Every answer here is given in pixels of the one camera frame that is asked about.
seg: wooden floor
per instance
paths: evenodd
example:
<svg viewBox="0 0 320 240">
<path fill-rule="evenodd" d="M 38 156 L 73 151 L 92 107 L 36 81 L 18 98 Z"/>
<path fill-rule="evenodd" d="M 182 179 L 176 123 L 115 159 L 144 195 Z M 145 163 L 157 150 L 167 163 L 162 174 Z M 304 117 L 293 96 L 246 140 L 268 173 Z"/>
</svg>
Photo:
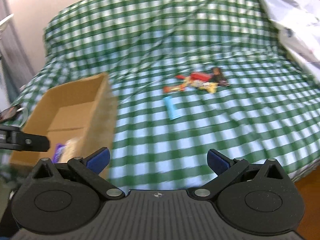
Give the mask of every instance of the wooden floor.
<svg viewBox="0 0 320 240">
<path fill-rule="evenodd" d="M 306 240 L 320 239 L 320 166 L 295 183 L 305 204 L 298 233 Z"/>
</svg>

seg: metal screw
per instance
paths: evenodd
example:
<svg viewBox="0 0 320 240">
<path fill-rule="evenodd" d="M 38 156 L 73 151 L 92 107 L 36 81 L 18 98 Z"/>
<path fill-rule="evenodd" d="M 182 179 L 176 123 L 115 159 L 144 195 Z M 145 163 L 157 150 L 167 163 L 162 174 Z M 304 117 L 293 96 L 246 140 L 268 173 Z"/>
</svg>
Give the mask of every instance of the metal screw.
<svg viewBox="0 0 320 240">
<path fill-rule="evenodd" d="M 207 197 L 210 195 L 210 191 L 205 188 L 199 188 L 195 190 L 195 195 L 198 197 Z"/>
<path fill-rule="evenodd" d="M 110 197 L 119 197 L 122 194 L 122 190 L 118 188 L 111 188 L 107 190 L 107 195 Z"/>
</svg>

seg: green and white checkered cloth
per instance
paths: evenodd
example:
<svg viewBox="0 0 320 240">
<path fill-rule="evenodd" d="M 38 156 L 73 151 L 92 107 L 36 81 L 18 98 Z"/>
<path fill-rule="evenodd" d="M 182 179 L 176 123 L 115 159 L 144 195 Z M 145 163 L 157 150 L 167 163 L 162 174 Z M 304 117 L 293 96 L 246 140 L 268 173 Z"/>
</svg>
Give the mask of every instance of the green and white checkered cloth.
<svg viewBox="0 0 320 240">
<path fill-rule="evenodd" d="M 108 72 L 119 98 L 108 179 L 124 191 L 204 184 L 216 176 L 210 148 L 276 158 L 291 178 L 319 159 L 320 90 L 258 0 L 83 0 L 49 23 L 45 44 L 47 63 L 16 103 L 31 113 L 49 88 Z M 182 117 L 171 121 L 162 88 L 216 66 L 230 86 L 172 93 Z"/>
</svg>

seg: round black disc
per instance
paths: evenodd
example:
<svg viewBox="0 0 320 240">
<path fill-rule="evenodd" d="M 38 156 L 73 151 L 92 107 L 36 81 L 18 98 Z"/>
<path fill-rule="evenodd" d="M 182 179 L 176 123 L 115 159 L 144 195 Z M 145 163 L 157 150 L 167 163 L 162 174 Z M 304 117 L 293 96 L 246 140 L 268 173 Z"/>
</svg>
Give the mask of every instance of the round black disc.
<svg viewBox="0 0 320 240">
<path fill-rule="evenodd" d="M 281 182 L 271 187 L 254 180 L 231 185 L 220 193 L 217 206 L 232 226 L 259 235 L 291 231 L 304 213 L 297 190 Z"/>
<path fill-rule="evenodd" d="M 18 199 L 13 199 L 12 215 L 27 230 L 59 234 L 89 222 L 100 206 L 98 195 L 89 187 L 64 182 L 37 181 Z"/>
</svg>

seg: purple package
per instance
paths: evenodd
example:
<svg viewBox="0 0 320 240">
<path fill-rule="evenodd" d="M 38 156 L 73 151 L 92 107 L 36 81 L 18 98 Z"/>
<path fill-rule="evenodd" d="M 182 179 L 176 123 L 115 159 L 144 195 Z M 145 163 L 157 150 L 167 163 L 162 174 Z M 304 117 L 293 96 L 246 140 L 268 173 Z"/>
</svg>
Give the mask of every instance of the purple package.
<svg viewBox="0 0 320 240">
<path fill-rule="evenodd" d="M 56 149 L 54 151 L 54 155 L 53 155 L 53 163 L 57 163 L 60 160 L 60 156 L 63 153 L 63 149 L 65 148 L 64 144 L 58 143 L 56 145 Z"/>
</svg>

